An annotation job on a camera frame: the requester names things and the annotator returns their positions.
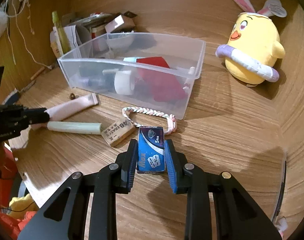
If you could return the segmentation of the teal lotion bottle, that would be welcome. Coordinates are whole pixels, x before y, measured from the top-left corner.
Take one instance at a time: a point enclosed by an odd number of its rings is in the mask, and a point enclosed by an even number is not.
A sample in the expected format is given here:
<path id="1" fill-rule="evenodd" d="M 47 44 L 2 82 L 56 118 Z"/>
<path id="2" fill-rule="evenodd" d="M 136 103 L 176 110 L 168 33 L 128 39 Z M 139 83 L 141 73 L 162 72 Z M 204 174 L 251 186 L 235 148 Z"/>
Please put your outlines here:
<path id="1" fill-rule="evenodd" d="M 124 61 L 124 62 L 136 63 L 138 59 L 140 59 L 140 57 L 125 57 L 125 58 L 123 59 L 123 61 Z"/>

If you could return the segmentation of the yellow chick bunny plush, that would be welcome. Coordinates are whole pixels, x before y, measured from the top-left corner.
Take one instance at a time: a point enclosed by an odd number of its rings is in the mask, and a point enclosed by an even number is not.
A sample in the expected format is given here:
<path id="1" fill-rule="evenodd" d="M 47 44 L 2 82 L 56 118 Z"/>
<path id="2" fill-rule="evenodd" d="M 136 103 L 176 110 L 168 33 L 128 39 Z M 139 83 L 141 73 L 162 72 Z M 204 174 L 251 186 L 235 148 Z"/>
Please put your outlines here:
<path id="1" fill-rule="evenodd" d="M 216 57 L 236 79 L 248 86 L 257 86 L 264 81 L 277 82 L 279 73 L 273 67 L 277 59 L 285 56 L 278 30 L 271 16 L 284 18 L 287 11 L 280 0 L 266 0 L 255 11 L 250 0 L 234 0 L 244 12 L 239 14 L 228 42 L 218 46 Z"/>

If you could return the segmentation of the white bowl of trinkets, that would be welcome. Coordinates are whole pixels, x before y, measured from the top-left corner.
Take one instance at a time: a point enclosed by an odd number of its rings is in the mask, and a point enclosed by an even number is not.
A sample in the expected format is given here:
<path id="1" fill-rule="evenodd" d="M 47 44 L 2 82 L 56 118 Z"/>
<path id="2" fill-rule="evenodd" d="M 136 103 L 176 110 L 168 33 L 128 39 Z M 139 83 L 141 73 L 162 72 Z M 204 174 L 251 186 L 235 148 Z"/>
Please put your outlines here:
<path id="1" fill-rule="evenodd" d="M 134 41 L 133 33 L 108 34 L 106 42 L 112 50 L 128 49 Z"/>

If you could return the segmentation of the white folded paper box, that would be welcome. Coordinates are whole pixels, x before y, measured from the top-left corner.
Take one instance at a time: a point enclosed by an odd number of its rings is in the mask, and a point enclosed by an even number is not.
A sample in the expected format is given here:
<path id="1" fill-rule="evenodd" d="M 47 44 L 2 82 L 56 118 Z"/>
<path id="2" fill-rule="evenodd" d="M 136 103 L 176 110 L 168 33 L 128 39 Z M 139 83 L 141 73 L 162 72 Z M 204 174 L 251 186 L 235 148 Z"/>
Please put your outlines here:
<path id="1" fill-rule="evenodd" d="M 67 36 L 71 50 L 77 48 L 78 46 L 81 46 L 92 38 L 90 32 L 81 25 L 65 26 L 63 29 Z M 56 27 L 53 27 L 53 30 L 50 33 L 50 43 L 53 53 L 57 59 L 65 54 L 60 44 Z"/>

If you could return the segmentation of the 4B eraser block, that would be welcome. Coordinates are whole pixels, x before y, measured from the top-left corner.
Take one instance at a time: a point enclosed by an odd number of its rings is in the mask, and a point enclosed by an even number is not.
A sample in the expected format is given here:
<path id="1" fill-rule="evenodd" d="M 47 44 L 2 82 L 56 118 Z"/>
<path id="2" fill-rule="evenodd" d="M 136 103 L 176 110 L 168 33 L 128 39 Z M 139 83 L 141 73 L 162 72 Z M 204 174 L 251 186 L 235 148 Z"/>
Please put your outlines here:
<path id="1" fill-rule="evenodd" d="M 114 123 L 110 124 L 107 128 L 101 131 L 103 139 L 111 147 L 116 146 L 126 137 L 131 135 L 135 130 L 135 126 L 127 118 L 119 118 Z"/>

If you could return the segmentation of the pale green stick tube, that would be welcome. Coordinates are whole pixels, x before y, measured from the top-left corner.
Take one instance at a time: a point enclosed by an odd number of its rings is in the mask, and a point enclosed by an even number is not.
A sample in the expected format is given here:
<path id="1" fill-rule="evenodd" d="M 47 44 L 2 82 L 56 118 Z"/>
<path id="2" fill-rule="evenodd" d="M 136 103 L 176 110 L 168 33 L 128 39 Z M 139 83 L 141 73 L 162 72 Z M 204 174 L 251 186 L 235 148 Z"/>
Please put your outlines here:
<path id="1" fill-rule="evenodd" d="M 55 132 L 94 135 L 101 134 L 101 123 L 49 121 L 46 127 L 50 131 Z"/>

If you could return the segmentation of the clear plastic storage bin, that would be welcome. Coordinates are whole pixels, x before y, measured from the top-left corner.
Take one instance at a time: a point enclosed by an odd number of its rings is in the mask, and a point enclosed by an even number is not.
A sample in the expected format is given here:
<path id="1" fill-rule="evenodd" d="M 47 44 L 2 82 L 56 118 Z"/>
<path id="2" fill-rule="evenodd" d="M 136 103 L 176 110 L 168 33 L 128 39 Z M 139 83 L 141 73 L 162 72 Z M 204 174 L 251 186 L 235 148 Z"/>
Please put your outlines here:
<path id="1" fill-rule="evenodd" d="M 183 119 L 205 49 L 196 38 L 115 33 L 87 41 L 58 61 L 71 88 Z"/>

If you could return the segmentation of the blue razor blade box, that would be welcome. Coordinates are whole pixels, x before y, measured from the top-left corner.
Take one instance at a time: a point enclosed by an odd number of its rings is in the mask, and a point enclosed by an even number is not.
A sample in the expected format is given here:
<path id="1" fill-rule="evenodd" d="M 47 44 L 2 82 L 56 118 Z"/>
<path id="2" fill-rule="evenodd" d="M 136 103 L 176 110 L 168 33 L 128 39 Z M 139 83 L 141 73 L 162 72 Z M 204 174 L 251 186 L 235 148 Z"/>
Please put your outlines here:
<path id="1" fill-rule="evenodd" d="M 137 172 L 157 174 L 166 170 L 162 127 L 142 126 L 138 130 Z"/>

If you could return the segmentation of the red foil tea packet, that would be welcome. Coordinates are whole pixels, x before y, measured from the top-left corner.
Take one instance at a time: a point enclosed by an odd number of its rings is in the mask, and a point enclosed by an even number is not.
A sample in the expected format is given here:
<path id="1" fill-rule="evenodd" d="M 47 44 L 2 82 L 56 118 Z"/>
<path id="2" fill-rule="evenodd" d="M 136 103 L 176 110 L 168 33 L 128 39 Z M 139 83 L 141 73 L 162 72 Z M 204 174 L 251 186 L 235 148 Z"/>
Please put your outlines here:
<path id="1" fill-rule="evenodd" d="M 145 97 L 156 102 L 172 102 L 187 98 L 175 75 L 143 68 L 138 68 L 137 74 L 136 89 Z"/>

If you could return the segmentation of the small open cardboard box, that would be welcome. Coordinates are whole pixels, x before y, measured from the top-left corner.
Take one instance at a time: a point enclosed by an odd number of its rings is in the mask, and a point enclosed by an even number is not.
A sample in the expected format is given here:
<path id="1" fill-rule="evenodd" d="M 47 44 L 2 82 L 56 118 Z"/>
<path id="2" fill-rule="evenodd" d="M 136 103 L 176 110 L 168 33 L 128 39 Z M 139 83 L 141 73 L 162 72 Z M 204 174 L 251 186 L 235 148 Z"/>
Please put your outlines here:
<path id="1" fill-rule="evenodd" d="M 122 31 L 132 31 L 135 28 L 134 21 L 124 15 L 118 15 L 105 26 L 106 33 L 119 33 Z"/>

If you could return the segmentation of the dark green glass bottle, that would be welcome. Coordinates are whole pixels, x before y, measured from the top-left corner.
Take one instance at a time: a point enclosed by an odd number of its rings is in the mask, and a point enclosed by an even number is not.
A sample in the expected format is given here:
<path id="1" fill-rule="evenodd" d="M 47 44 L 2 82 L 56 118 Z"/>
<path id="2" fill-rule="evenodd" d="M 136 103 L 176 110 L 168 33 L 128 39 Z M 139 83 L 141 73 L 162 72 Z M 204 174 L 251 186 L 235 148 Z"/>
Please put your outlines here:
<path id="1" fill-rule="evenodd" d="M 98 66 L 79 67 L 76 83 L 80 88 L 93 92 L 112 91 L 117 70 Z"/>

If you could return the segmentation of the white pink lip balm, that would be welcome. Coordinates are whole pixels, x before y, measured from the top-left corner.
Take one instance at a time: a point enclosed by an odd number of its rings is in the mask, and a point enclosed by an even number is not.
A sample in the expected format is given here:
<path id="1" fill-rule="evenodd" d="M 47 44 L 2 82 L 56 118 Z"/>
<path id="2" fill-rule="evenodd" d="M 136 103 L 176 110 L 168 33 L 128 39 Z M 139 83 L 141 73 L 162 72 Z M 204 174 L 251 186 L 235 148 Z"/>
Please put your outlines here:
<path id="1" fill-rule="evenodd" d="M 191 83 L 194 81 L 194 78 L 192 78 L 194 72 L 195 72 L 195 67 L 191 67 L 188 71 L 189 77 L 185 80 L 185 83 L 183 85 L 183 90 L 185 91 L 185 93 L 188 93 Z"/>

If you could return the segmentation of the yellow green spray bottle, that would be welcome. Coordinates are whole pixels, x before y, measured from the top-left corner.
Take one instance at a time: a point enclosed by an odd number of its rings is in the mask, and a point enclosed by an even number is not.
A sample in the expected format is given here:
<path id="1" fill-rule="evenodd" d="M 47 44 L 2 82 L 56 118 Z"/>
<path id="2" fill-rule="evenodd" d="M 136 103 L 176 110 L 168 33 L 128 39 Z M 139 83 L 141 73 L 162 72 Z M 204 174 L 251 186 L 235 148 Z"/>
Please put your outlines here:
<path id="1" fill-rule="evenodd" d="M 52 22 L 53 22 L 53 24 L 54 24 L 54 26 L 57 30 L 57 35 L 58 35 L 60 45 L 61 45 L 63 55 L 64 55 L 71 50 L 71 47 L 70 47 L 70 43 L 69 43 L 69 40 L 67 38 L 67 35 L 64 31 L 64 28 L 61 25 L 61 22 L 59 20 L 59 16 L 58 16 L 57 11 L 52 12 Z"/>

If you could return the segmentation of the stack of books and papers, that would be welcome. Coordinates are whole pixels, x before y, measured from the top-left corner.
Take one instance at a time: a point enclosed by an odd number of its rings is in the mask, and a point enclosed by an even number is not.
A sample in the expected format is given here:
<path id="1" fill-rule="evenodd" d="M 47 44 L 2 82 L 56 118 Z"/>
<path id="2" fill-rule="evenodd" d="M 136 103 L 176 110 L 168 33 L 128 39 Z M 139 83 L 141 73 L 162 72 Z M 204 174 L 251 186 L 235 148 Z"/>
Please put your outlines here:
<path id="1" fill-rule="evenodd" d="M 105 26 L 115 18 L 115 14 L 101 12 L 99 14 L 91 14 L 89 17 L 80 18 L 68 24 L 77 25 L 86 28 L 91 34 L 91 38 L 103 35 L 106 33 Z"/>

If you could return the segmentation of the pink cream tube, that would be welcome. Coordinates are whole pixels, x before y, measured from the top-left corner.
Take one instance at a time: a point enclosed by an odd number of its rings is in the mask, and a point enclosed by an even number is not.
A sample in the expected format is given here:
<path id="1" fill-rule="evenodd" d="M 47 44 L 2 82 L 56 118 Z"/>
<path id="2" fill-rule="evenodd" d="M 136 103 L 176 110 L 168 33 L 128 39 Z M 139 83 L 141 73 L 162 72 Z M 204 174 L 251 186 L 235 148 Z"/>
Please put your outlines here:
<path id="1" fill-rule="evenodd" d="M 69 102 L 48 108 L 45 110 L 45 113 L 49 115 L 49 121 L 63 121 L 76 113 L 98 104 L 98 95 L 95 93 L 90 93 L 70 100 Z"/>

